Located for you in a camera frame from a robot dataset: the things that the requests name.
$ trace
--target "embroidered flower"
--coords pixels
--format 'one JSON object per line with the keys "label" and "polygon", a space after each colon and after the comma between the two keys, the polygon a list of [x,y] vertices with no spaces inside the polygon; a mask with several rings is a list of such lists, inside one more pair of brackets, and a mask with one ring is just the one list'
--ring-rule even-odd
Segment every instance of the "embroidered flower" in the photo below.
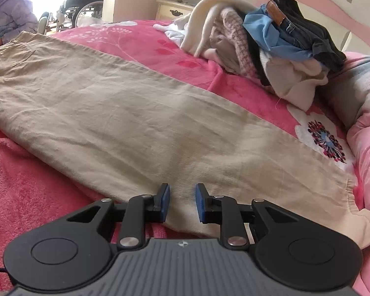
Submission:
{"label": "embroidered flower", "polygon": [[354,175],[355,157],[346,140],[337,136],[336,125],[328,117],[315,112],[306,114],[293,105],[287,105],[287,109],[299,123],[295,126],[295,133],[302,143]]}
{"label": "embroidered flower", "polygon": [[319,121],[310,121],[308,123],[308,132],[312,134],[315,144],[324,150],[324,155],[333,158],[334,161],[345,163],[345,154],[342,146],[336,138],[326,130],[325,126]]}

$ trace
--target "wooden nightstand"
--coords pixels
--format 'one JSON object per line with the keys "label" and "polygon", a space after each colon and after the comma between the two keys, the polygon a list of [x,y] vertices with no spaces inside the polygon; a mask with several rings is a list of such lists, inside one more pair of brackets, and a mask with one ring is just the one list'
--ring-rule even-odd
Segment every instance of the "wooden nightstand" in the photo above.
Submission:
{"label": "wooden nightstand", "polygon": [[174,20],[191,13],[193,6],[167,0],[156,0],[158,11],[156,20]]}

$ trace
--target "person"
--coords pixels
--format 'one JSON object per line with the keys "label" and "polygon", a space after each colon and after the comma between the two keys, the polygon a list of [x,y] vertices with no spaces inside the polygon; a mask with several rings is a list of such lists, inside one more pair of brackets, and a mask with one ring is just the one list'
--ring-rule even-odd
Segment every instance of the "person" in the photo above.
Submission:
{"label": "person", "polygon": [[22,31],[37,33],[38,20],[30,0],[0,0],[0,46]]}

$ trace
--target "pink fleece blanket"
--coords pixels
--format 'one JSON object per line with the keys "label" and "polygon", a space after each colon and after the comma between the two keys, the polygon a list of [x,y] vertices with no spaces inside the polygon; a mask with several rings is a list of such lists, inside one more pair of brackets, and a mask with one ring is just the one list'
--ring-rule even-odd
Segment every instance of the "pink fleece blanket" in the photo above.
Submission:
{"label": "pink fleece blanket", "polygon": [[[347,141],[359,163],[364,204],[370,210],[370,56],[348,53],[347,57],[342,72],[330,80],[332,90],[337,90],[336,99],[344,102],[341,106],[337,101],[333,107],[348,121]],[[370,292],[370,247],[364,255],[361,278]]]}
{"label": "pink fleece blanket", "polygon": [[[355,159],[337,118],[319,103],[303,112],[265,92],[251,80],[230,75],[212,61],[182,52],[164,33],[152,28],[154,21],[127,21],[72,29],[55,37],[137,61],[153,70],[214,92],[298,138],[339,168],[358,174]],[[99,199],[98,194],[76,184],[32,156],[0,132],[0,267],[5,246],[17,235]],[[363,207],[359,181],[355,199]],[[149,236],[184,237],[162,225],[150,226]],[[355,288],[368,294],[359,277]],[[0,274],[0,291],[11,289]]]}

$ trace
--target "wheelchair wheel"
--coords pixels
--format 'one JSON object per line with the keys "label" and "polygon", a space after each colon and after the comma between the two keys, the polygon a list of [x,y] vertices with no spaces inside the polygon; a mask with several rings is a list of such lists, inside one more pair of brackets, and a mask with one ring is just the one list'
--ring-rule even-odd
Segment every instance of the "wheelchair wheel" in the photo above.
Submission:
{"label": "wheelchair wheel", "polygon": [[102,15],[103,1],[91,2],[73,15],[73,27],[79,27],[81,23],[85,23],[86,21],[89,24],[93,24],[95,23],[93,19],[101,20]]}

